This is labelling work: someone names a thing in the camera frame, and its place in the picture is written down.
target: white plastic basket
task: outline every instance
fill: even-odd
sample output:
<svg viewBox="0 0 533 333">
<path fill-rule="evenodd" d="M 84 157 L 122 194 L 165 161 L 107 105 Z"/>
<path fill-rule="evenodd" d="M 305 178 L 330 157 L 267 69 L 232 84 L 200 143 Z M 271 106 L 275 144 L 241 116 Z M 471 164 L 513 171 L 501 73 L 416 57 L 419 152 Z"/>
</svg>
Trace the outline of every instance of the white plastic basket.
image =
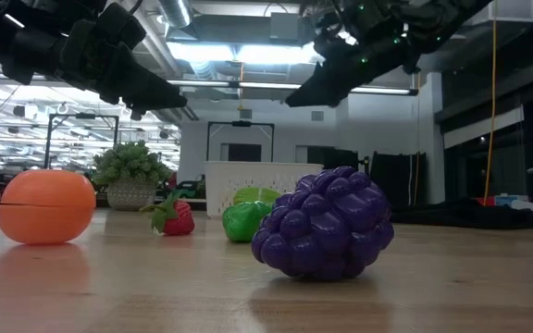
<svg viewBox="0 0 533 333">
<path fill-rule="evenodd" d="M 254 162 L 205 162 L 207 215 L 221 217 L 232 205 L 233 195 L 247 187 L 280 193 L 295 190 L 295 183 L 307 174 L 317 174 L 322 165 Z"/>
</svg>

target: orange plastic fruit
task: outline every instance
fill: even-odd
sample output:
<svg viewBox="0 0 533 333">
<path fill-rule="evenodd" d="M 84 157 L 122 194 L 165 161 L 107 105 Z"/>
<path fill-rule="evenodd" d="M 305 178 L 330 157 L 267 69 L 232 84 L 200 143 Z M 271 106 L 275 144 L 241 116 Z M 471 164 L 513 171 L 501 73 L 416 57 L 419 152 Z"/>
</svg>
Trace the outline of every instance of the orange plastic fruit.
<svg viewBox="0 0 533 333">
<path fill-rule="evenodd" d="M 25 171 L 0 200 L 0 228 L 13 241 L 31 245 L 71 241 L 88 227 L 96 207 L 93 186 L 69 171 Z"/>
</svg>

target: strawberry leaves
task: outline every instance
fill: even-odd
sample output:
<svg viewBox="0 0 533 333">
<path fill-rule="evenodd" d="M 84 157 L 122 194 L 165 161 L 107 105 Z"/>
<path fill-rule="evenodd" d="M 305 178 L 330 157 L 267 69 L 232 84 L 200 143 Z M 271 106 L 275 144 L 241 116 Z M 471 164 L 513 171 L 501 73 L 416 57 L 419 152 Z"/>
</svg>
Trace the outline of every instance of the strawberry leaves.
<svg viewBox="0 0 533 333">
<path fill-rule="evenodd" d="M 174 205 L 181 195 L 181 191 L 173 191 L 161 204 L 150 204 L 140 209 L 141 213 L 152 213 L 152 229 L 160 234 L 164 232 L 164 227 L 169 219 L 178 218 L 178 213 Z"/>
<path fill-rule="evenodd" d="M 152 214 L 152 229 L 157 230 L 157 232 L 164 232 L 164 227 L 166 226 L 166 211 L 155 209 Z"/>
</svg>

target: toy strawberry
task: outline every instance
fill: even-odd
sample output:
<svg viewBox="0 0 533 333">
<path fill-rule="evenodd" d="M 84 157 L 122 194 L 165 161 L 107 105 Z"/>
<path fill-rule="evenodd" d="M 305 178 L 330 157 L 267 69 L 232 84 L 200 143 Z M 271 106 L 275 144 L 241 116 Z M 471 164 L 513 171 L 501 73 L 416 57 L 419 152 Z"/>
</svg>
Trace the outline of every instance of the toy strawberry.
<svg viewBox="0 0 533 333">
<path fill-rule="evenodd" d="M 178 200 L 180 191 L 172 192 L 161 204 L 151 204 L 141 212 L 152 213 L 152 229 L 164 236 L 188 235 L 194 230 L 191 207 Z"/>
</svg>

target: green plant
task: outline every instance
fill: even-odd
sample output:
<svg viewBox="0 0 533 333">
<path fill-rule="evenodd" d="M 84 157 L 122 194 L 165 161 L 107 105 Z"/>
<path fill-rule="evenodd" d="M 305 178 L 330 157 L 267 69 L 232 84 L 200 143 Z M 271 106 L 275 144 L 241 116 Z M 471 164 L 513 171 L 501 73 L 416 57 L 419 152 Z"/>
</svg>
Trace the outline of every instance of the green plant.
<svg viewBox="0 0 533 333">
<path fill-rule="evenodd" d="M 199 183 L 196 185 L 196 197 L 203 199 L 206 197 L 206 185 L 204 179 L 199 180 Z"/>
<path fill-rule="evenodd" d="M 149 153 L 144 141 L 120 143 L 104 154 L 96 155 L 93 161 L 96 166 L 93 181 L 98 185 L 108 185 L 120 179 L 157 183 L 170 172 L 158 162 L 157 154 Z"/>
</svg>

